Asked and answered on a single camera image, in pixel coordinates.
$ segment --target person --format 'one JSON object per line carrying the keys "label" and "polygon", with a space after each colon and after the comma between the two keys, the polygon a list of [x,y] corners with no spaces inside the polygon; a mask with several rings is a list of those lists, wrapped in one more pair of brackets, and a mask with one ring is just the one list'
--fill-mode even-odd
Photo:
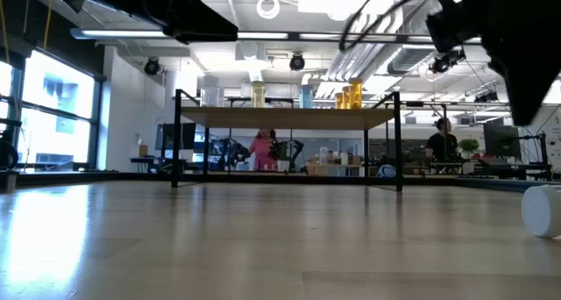
{"label": "person", "polygon": [[[452,134],[449,134],[452,129],[450,120],[446,119],[446,125],[444,125],[444,119],[440,118],[437,121],[438,133],[435,133],[427,141],[425,146],[427,157],[432,160],[433,158],[437,161],[450,161],[458,153],[458,140]],[[444,159],[444,137],[446,137],[446,157]]]}
{"label": "person", "polygon": [[257,136],[249,147],[249,153],[255,153],[253,170],[275,170],[277,162],[271,155],[271,146],[276,140],[274,129],[259,129]]}

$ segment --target potted plant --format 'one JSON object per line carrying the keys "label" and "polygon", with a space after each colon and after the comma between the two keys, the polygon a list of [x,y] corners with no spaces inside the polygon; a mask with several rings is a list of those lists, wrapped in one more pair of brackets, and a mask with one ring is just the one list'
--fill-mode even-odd
{"label": "potted plant", "polygon": [[[479,149],[479,142],[476,139],[463,139],[458,142],[459,148],[462,150],[465,158],[469,160],[472,154]],[[462,165],[462,170],[464,174],[473,173],[475,170],[475,163],[468,161]]]}

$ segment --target wooden floor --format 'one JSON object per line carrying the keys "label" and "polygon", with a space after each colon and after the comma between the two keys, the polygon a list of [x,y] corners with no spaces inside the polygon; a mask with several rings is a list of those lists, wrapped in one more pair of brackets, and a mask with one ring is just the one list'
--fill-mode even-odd
{"label": "wooden floor", "polygon": [[561,299],[521,194],[107,182],[0,195],[0,299]]}

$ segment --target man in black shirt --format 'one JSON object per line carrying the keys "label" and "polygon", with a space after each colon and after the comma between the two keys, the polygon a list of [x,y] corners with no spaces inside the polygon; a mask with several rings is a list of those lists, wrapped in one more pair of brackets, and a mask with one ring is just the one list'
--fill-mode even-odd
{"label": "man in black shirt", "polygon": [[446,119],[446,126],[444,126],[444,119],[440,118],[437,121],[438,133],[435,133],[427,141],[425,146],[427,149],[427,157],[429,159],[437,159],[437,161],[444,161],[444,136],[446,137],[446,160],[450,161],[458,153],[458,140],[455,136],[449,134],[452,129],[450,120]]}

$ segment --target cardboard box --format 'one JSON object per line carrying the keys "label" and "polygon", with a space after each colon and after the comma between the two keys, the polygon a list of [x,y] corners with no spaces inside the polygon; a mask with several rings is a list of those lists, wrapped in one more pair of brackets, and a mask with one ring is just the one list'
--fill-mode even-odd
{"label": "cardboard box", "polygon": [[307,167],[308,175],[312,176],[326,176],[327,175],[327,167],[321,166],[310,166]]}
{"label": "cardboard box", "polygon": [[351,158],[349,157],[349,164],[360,165],[360,164],[362,164],[361,162],[362,162],[362,160],[360,159],[360,156],[358,156],[358,155],[353,155],[352,156],[352,162],[351,162]]}
{"label": "cardboard box", "polygon": [[131,157],[143,157],[148,156],[148,146],[146,145],[135,145],[131,148]]}

